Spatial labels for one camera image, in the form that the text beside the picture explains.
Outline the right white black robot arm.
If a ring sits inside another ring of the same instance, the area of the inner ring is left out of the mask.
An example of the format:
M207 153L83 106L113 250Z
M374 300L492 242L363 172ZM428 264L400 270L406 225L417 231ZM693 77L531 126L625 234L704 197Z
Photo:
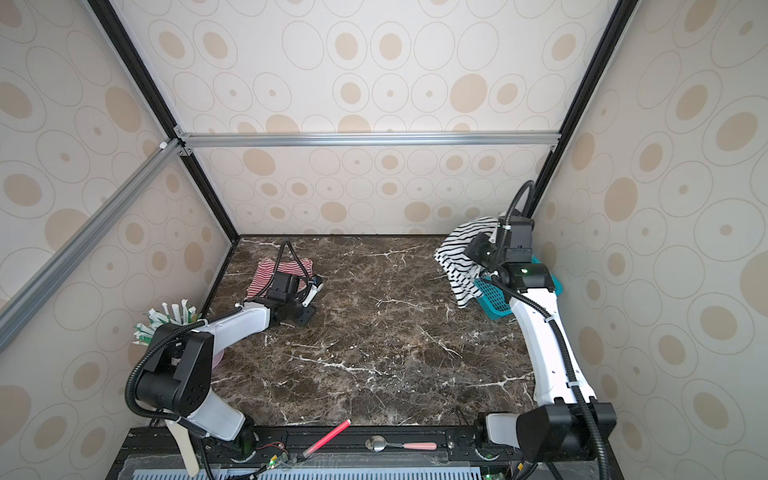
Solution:
M534 221L527 212L535 184L525 182L495 223L464 253L480 267L475 285L483 294L497 289L519 325L535 379L535 408L521 414L488 413L478 420L482 446L505 446L519 453L517 478L544 464L590 461L598 476L612 476L608 437L616 426L612 404L599 401L575 358L562 326L557 284L533 255Z

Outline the teal plastic basket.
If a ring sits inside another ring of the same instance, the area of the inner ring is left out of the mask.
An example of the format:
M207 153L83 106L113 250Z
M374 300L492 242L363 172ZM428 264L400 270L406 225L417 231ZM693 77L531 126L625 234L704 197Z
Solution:
M496 270L484 271L474 280L474 286L481 292L477 300L491 320L512 314L513 297L508 290L525 294L531 289L543 288L556 296L564 291L561 282L536 256L528 263L505 262Z

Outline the black white striped tank top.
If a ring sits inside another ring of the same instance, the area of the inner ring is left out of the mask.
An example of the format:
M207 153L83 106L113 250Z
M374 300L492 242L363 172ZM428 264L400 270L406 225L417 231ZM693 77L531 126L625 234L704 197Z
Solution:
M472 299L482 295L474 284L482 267L470 259L465 250L478 234L491 234L496 225L497 219L490 216L465 222L456 227L435 250L434 259L447 275L459 308L465 308Z

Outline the green white straws bundle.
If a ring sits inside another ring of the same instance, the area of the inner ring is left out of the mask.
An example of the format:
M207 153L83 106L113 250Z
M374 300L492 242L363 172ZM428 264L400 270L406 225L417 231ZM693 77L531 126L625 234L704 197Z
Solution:
M200 320L201 315L195 306L191 306L187 299L180 303L168 304L163 302L160 310L150 309L146 314L148 324L138 323L134 328L133 343L141 346L149 346L156 331L166 324L183 326Z

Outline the diagonal aluminium left rail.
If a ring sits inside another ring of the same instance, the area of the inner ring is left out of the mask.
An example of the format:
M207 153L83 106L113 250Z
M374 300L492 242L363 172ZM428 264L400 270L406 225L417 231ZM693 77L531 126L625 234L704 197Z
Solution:
M9 300L1 311L2 349L6 349L15 340L169 160L180 155L180 150L180 140L166 140L164 146L157 149Z

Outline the left black corner post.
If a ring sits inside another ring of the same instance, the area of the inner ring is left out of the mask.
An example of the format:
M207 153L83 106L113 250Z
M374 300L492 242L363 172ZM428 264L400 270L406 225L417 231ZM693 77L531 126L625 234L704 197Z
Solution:
M200 162L186 146L181 136L181 129L172 114L158 85L152 78L141 54L136 49L118 12L110 1L88 0L86 2L91 9L98 24L104 30L108 40L117 52L123 65L126 67L132 80L138 87L140 94L149 106L153 116L158 121L166 136L172 140L178 140L183 147L181 160L193 182L206 201L215 219L223 229L224 234L232 244L236 244L240 238L233 222L224 209L222 202L214 191L211 182L205 174Z

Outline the pink handled metal spoon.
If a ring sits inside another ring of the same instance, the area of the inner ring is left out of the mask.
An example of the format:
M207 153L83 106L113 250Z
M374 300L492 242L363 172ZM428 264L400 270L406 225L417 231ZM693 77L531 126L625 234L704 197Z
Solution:
M383 436L374 435L365 441L365 447L373 452L383 452L389 447L400 448L404 450L414 451L436 451L437 444L435 442L409 442L409 443L397 443L389 442Z

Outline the horizontal aluminium back rail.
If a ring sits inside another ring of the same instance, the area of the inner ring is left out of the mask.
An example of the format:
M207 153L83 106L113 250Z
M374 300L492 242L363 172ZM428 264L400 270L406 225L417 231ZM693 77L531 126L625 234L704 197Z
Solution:
M510 132L371 132L371 133L188 133L182 141L192 148L215 147L358 147L358 146L488 146L557 145L557 131Z

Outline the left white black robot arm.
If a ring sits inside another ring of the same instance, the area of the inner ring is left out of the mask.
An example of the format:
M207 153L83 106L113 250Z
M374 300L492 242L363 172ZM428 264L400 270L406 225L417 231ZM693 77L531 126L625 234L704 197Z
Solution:
M252 421L212 390L214 357L283 322L307 325L322 287L323 279L310 272L290 241L283 241L266 284L227 316L158 327L128 375L128 409L144 418L175 422L199 437L247 443Z

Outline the pink cup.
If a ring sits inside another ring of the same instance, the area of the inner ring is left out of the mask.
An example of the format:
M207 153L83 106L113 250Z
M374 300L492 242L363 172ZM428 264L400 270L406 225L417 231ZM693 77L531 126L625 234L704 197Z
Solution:
M221 361L223 359L223 356L224 356L224 351L223 350L219 351L218 353L216 353L213 356L213 359L212 359L212 369L215 369L221 363Z

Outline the pink marker pen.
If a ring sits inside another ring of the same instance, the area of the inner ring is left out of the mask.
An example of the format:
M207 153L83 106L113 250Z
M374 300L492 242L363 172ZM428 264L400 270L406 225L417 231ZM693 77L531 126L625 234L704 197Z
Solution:
M338 435L340 435L342 432L344 432L347 428L349 428L351 425L351 420L346 419L339 425L337 425L335 428L333 428L330 432L325 434L323 437L321 437L319 440L317 440L315 443L310 445L307 449L305 449L302 452L302 457L304 459L308 459L311 456L313 456L318 450L323 448L325 445L327 445L331 440L336 438Z

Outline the wooden spatula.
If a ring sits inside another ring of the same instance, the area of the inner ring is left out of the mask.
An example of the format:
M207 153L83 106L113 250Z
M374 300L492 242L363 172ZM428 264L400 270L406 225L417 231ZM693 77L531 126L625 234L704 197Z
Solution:
M165 420L165 425L176 441L188 476L195 478L200 473L200 465L192 445L189 431L175 421Z

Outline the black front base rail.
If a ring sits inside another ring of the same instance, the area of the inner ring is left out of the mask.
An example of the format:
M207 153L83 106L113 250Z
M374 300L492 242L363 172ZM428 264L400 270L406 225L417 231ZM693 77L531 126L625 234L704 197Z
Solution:
M259 427L255 450L236 461L210 438L191 438L200 473L188 476L171 433L158 427L128 433L110 468L110 479L519 479L521 457L505 446L482 446L470 425L351 426L308 459L302 452L328 433L326 427ZM389 442L435 442L436 451L389 447L373 452L374 435ZM595 461L539 464L524 479L598 479Z

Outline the red white striped tank top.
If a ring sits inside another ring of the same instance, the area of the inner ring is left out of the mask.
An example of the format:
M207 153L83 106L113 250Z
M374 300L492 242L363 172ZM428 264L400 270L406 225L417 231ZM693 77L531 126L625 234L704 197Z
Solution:
M273 277L277 272L299 276L301 278L299 290L303 290L307 285L306 279L313 276L313 261L302 258L301 266L296 261L281 261L278 267L275 267L274 260L264 259L260 261L253 280L246 289L245 299L265 298L267 289L272 284Z

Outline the black corner post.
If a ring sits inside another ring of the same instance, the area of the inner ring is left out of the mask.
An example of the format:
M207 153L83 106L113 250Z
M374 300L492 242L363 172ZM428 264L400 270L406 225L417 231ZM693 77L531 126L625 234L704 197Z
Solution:
M240 238L233 222L224 209L222 202L214 191L211 182L205 174L200 162L186 146L181 136L181 129L172 114L158 85L152 78L141 54L136 49L118 12L110 1L88 0L86 2L91 9L98 24L104 30L108 40L117 52L123 65L126 67L132 80L138 87L140 94L149 106L153 116L158 121L166 136L172 140L178 140L183 147L181 160L193 182L206 201L215 219L223 229L224 234L232 244L236 244Z
M638 4L638 0L616 2L614 11L597 43L595 52L564 117L559 130L558 143L546 157L533 190L528 195L523 210L524 216L532 218L541 203Z

